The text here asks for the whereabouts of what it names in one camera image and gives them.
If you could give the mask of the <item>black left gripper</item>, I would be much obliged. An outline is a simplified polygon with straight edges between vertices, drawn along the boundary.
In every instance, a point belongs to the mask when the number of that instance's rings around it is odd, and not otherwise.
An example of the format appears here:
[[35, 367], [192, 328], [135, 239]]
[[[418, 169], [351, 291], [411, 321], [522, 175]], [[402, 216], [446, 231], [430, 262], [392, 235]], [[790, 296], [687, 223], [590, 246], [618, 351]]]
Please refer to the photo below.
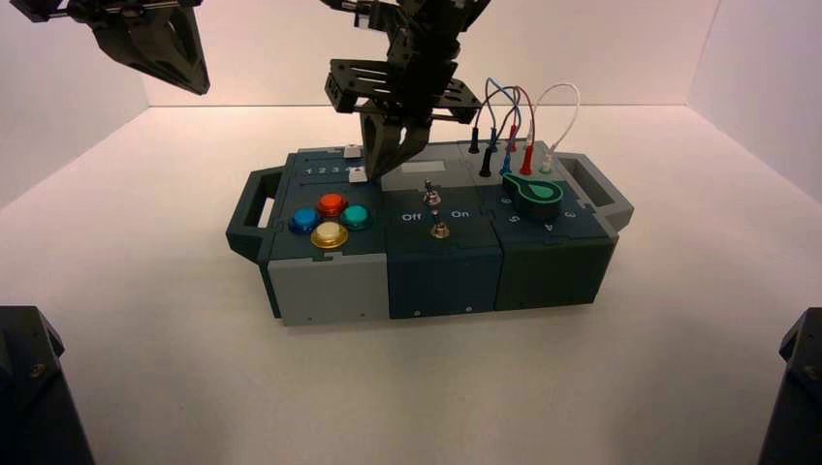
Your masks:
[[91, 26], [112, 60], [159, 80], [204, 95], [210, 88], [194, 8], [200, 1], [12, 0], [30, 21], [69, 17]]

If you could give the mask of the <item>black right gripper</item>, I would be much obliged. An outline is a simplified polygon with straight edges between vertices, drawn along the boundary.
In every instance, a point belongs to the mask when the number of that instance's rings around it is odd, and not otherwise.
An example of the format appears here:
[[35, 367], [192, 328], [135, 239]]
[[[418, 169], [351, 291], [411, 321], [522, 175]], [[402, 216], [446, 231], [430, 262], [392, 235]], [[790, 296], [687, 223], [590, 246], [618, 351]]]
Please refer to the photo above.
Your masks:
[[[333, 59], [325, 92], [340, 113], [362, 112], [365, 171], [376, 180], [422, 152], [431, 125], [410, 125], [392, 116], [414, 116], [469, 123], [482, 102], [463, 81], [454, 78], [460, 52], [458, 36], [472, 24], [376, 25], [360, 29], [389, 38], [387, 58], [379, 60]], [[358, 100], [376, 108], [366, 113]]]

